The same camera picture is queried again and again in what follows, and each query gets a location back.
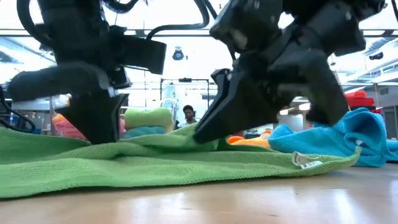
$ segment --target towel tag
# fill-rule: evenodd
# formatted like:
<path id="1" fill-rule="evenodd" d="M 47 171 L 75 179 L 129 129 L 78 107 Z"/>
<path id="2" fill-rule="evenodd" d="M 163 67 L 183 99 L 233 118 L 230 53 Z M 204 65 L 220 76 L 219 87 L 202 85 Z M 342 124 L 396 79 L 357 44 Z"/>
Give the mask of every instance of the towel tag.
<path id="1" fill-rule="evenodd" d="M 297 151 L 294 151 L 292 154 L 292 162 L 294 165 L 301 167 L 302 169 L 308 169 L 312 167 L 319 166 L 323 164 L 321 161 L 314 161 L 319 157 L 308 157 Z"/>

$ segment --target blue towel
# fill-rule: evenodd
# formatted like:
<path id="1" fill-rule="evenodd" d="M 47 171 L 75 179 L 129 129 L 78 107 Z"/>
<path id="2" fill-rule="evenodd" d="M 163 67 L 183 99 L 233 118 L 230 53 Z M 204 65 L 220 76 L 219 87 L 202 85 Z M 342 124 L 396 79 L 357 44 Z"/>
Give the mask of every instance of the blue towel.
<path id="1" fill-rule="evenodd" d="M 165 134 L 166 129 L 163 127 L 147 127 L 147 126 L 142 126 L 138 128 L 132 128 L 127 130 L 123 138 L 124 139 L 129 139 L 129 138 L 134 138 L 138 136 L 143 136 L 143 135 L 148 135 L 148 134 Z"/>
<path id="2" fill-rule="evenodd" d="M 381 167 L 387 161 L 398 161 L 398 142 L 387 142 L 382 116 L 366 108 L 346 113 L 333 127 L 314 124 L 314 128 L 295 133 L 279 125 L 269 137 L 269 144 L 281 152 L 341 157 L 353 155 L 360 145 L 363 150 L 356 166 Z"/>

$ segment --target folded towel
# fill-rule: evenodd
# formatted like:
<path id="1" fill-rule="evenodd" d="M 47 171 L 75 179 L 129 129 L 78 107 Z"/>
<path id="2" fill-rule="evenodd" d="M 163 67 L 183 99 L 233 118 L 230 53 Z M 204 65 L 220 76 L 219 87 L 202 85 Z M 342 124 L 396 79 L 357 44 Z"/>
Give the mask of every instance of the folded towel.
<path id="1" fill-rule="evenodd" d="M 343 157 L 352 155 L 359 144 L 363 150 L 356 166 L 381 167 L 386 161 L 398 161 L 398 151 L 387 147 L 386 128 L 380 116 L 360 108 L 348 112 L 332 128 L 314 124 L 312 129 L 295 133 L 280 125 L 269 137 L 269 144 L 280 152 Z"/>
<path id="2" fill-rule="evenodd" d="M 293 164 L 292 154 L 263 147 L 232 146 L 225 139 L 197 145 L 191 137 L 194 127 L 101 145 L 0 128 L 0 198 L 74 187 L 310 176 L 352 166 L 360 153 L 348 158 L 320 156 L 322 164 L 302 169 Z"/>
<path id="3" fill-rule="evenodd" d="M 123 138 L 129 139 L 148 134 L 166 134 L 166 129 L 163 127 L 138 127 L 127 130 Z"/>
<path id="4" fill-rule="evenodd" d="M 150 111 L 129 108 L 124 114 L 124 122 L 126 129 L 160 126 L 169 133 L 174 128 L 173 115 L 168 108 L 156 108 Z"/>

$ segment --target green towel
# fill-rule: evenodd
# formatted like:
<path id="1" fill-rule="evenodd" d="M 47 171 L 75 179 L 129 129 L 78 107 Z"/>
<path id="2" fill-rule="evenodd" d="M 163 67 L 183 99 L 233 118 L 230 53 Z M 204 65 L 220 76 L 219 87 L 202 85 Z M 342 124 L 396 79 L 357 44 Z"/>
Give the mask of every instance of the green towel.
<path id="1" fill-rule="evenodd" d="M 0 198 L 26 197 L 74 187 L 184 185 L 255 177 L 298 177 L 352 166 L 347 158 L 320 156 L 322 165 L 301 169 L 292 155 L 225 139 L 197 145 L 194 125 L 90 145 L 87 142 L 17 133 L 0 128 Z"/>
<path id="2" fill-rule="evenodd" d="M 173 129 L 173 125 L 173 115 L 167 108 L 156 108 L 150 111 L 129 108 L 124 114 L 124 126 L 126 129 L 160 126 L 170 132 Z"/>

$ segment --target ceiling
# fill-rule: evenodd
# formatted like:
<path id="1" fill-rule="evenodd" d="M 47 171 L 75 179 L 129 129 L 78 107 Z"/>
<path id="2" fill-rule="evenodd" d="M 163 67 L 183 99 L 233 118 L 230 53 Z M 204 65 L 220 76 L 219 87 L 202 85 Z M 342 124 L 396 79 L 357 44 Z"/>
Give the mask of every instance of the ceiling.
<path id="1" fill-rule="evenodd" d="M 216 11 L 220 11 L 227 0 L 210 0 Z M 0 29 L 23 29 L 18 20 L 15 0 L 0 1 Z M 362 29 L 397 29 L 398 23 L 395 20 L 391 0 L 386 1 L 388 7 L 380 14 L 373 16 L 360 23 Z M 35 22 L 41 21 L 41 15 L 36 0 L 31 1 L 31 14 Z M 116 15 L 106 9 L 106 17 L 109 23 L 126 26 L 130 29 L 153 29 L 164 24 L 197 23 L 200 22 L 200 13 L 195 3 L 190 0 L 149 0 L 148 6 L 144 1 L 139 1 L 133 10 L 128 14 Z M 288 15 L 282 15 L 280 26 L 285 27 L 292 21 Z M 27 54 L 40 56 L 43 66 L 53 57 L 39 50 L 40 44 L 31 37 L 7 37 L 7 40 L 19 44 L 27 50 Z M 210 37 L 157 37 L 158 40 L 167 44 L 167 57 L 165 61 L 164 78 L 209 78 L 210 74 L 217 68 L 231 66 L 231 57 L 226 47 L 217 40 Z M 398 46 L 397 39 L 366 39 L 367 47 L 362 52 L 345 55 L 342 57 L 330 57 L 329 63 L 332 70 L 338 73 L 341 83 L 385 81 L 396 76 L 395 67 L 383 72 L 392 63 L 398 63 L 396 59 Z M 181 47 L 188 60 L 174 61 L 172 54 L 176 47 Z M 381 60 L 370 60 L 369 56 L 382 51 L 384 54 Z M 128 71 L 133 82 L 143 82 L 144 72 Z M 145 73 L 147 82 L 158 82 L 159 75 Z"/>

